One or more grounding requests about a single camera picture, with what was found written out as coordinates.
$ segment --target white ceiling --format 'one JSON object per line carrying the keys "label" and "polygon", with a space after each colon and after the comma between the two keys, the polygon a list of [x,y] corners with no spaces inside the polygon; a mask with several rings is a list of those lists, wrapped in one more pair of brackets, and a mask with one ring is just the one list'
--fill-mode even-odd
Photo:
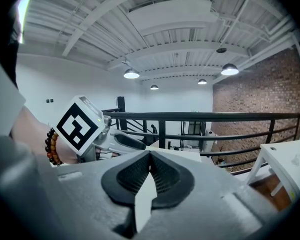
{"label": "white ceiling", "polygon": [[[239,65],[281,37],[270,37],[264,26],[272,29],[287,15],[277,0],[208,0],[218,15],[215,22],[142,36],[128,13],[165,1],[170,0],[31,0],[20,53],[78,61],[122,75],[127,66],[121,61],[127,58],[143,81],[217,77],[224,64]],[[221,44],[227,52],[218,54]]]}

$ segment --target black ceiling fixture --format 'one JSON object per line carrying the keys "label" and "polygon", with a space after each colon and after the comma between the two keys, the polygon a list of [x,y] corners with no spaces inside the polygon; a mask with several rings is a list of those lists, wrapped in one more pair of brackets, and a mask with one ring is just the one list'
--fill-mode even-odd
{"label": "black ceiling fixture", "polygon": [[216,52],[219,54],[221,54],[221,53],[223,54],[226,52],[226,50],[227,50],[227,48],[219,48],[218,50],[216,50]]}

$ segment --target white wall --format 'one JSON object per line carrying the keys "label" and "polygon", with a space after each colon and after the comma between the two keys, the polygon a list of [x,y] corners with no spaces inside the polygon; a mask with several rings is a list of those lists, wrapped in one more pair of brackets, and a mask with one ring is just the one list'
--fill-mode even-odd
{"label": "white wall", "polygon": [[[101,110],[117,108],[116,97],[124,96],[126,111],[143,111],[142,88],[136,81],[64,59],[20,54],[17,83],[25,105],[44,123],[75,95],[85,95]],[[46,103],[46,99],[54,99],[54,103]]]}
{"label": "white wall", "polygon": [[[152,84],[158,85],[158,90],[150,90]],[[212,85],[197,84],[196,77],[172,77],[149,80],[142,84],[145,92],[144,110],[148,112],[212,112],[213,89]],[[148,129],[154,124],[157,129],[157,121],[149,121]],[[211,122],[207,122],[206,128],[211,128]],[[179,135],[181,122],[168,121],[166,133]],[[180,140],[171,140],[172,146],[179,146]]]}

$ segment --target white table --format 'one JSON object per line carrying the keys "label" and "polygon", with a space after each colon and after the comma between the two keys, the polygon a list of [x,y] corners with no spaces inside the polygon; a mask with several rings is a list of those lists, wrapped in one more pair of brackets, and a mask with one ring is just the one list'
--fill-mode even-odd
{"label": "white table", "polygon": [[300,140],[262,144],[260,154],[245,181],[246,184],[252,182],[264,160],[280,179],[280,184],[271,195],[275,195],[283,186],[291,201],[300,198]]}

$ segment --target wooden floor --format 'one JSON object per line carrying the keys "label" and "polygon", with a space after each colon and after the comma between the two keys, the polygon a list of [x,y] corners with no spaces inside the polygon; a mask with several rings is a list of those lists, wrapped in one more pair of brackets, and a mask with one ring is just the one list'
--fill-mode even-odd
{"label": "wooden floor", "polygon": [[276,175],[271,175],[265,179],[251,184],[250,186],[266,197],[277,208],[277,210],[280,211],[287,208],[291,204],[291,201],[283,187],[274,197],[271,197],[270,193],[274,190],[279,182],[280,181]]}

